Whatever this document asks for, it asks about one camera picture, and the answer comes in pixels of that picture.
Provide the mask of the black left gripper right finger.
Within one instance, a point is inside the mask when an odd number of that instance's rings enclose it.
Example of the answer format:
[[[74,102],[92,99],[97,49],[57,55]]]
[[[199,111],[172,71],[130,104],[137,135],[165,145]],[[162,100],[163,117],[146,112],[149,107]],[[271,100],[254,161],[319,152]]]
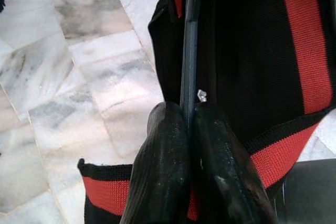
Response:
[[[257,169],[221,108],[196,106],[193,140],[200,171],[201,224],[278,224]]]

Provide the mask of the dark grey plastic hanger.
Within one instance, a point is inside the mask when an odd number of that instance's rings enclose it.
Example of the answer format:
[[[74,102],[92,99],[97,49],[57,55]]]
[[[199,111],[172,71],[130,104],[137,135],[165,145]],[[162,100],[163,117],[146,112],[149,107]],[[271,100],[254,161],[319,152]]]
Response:
[[[186,0],[180,106],[188,135],[192,134],[196,100],[198,18],[202,0]]]

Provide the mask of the black shirt with red collar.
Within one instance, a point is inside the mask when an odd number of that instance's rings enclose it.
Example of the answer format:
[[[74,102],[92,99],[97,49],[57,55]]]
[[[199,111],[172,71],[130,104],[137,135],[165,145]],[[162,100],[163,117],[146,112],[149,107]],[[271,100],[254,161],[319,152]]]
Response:
[[[163,102],[179,106],[185,8],[186,0],[159,0],[148,26]],[[195,108],[207,103],[225,112],[274,210],[313,131],[336,109],[335,0],[202,0],[197,35]],[[188,138],[186,224],[201,224],[193,126]],[[132,167],[79,160],[85,224],[120,224]]]

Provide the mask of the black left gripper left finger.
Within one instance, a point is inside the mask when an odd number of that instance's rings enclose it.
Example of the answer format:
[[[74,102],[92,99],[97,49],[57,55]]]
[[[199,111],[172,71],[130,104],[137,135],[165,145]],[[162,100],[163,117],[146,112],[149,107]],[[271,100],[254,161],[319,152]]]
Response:
[[[120,224],[186,224],[191,191],[190,142],[181,107],[161,102],[132,167]]]

